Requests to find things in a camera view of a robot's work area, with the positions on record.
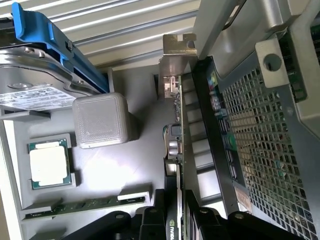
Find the bare green RAM stick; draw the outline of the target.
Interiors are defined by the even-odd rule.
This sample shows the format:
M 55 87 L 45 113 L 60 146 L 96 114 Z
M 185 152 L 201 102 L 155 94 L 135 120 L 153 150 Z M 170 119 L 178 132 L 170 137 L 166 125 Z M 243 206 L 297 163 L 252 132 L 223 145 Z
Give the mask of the bare green RAM stick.
M 45 218 L 53 219 L 58 216 L 64 216 L 79 212 L 89 212 L 101 209 L 110 209 L 127 205 L 141 204 L 144 203 L 145 200 L 145 196 L 130 197 L 128 199 L 122 200 L 118 200 L 117 196 L 110 196 L 103 198 L 86 199 L 76 202 L 61 203 L 58 206 L 54 207 L 53 210 L 25 214 L 25 217 L 22 220 L 31 221 Z

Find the silver CPU chip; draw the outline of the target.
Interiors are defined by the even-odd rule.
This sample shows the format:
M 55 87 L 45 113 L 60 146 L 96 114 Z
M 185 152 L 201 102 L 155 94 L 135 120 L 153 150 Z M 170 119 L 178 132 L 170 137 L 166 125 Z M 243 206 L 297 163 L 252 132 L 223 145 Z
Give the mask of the silver CPU chip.
M 75 183 L 66 138 L 33 141 L 27 144 L 27 149 L 33 190 L 71 186 Z

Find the open metal PC case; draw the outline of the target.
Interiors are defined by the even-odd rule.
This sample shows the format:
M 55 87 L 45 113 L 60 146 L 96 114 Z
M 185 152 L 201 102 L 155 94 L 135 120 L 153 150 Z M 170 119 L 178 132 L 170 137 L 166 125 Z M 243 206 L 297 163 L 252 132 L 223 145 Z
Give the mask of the open metal PC case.
M 200 204 L 247 212 L 320 240 L 320 0 L 200 0 L 186 85 Z M 289 33 L 307 97 L 295 102 L 279 40 Z

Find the green Dell motherboard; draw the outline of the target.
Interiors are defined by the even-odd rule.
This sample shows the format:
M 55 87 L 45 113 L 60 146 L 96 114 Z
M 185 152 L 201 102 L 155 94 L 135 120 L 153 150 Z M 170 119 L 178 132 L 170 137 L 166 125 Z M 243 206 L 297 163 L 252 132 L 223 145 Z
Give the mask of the green Dell motherboard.
M 311 38 L 313 46 L 316 52 L 317 61 L 320 66 L 320 24 L 313 25 L 310 28 Z M 296 103 L 301 102 L 307 98 L 306 88 L 303 80 L 298 73 L 298 68 L 294 61 L 293 47 L 290 44 L 290 35 L 286 33 L 280 40 L 279 46 L 284 60 L 284 65 L 287 71 L 288 79 L 290 82 L 290 88 L 293 94 L 294 101 Z

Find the silver hard disk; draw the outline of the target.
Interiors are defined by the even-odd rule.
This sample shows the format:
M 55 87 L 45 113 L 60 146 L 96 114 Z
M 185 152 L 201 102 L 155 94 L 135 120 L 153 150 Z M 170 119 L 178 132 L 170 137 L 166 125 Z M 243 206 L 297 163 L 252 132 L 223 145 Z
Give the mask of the silver hard disk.
M 0 109 L 49 112 L 98 93 L 41 49 L 0 49 Z

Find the hard drive in blue caddy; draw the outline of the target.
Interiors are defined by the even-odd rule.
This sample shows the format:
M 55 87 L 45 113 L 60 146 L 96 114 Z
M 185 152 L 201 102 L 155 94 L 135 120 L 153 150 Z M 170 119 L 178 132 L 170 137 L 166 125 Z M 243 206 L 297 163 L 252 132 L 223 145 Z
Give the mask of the hard drive in blue caddy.
M 110 91 L 108 80 L 73 45 L 73 42 L 44 14 L 24 10 L 18 2 L 11 5 L 15 37 L 24 43 L 44 44 L 58 56 L 60 65 L 79 73 L 84 81 L 100 93 Z

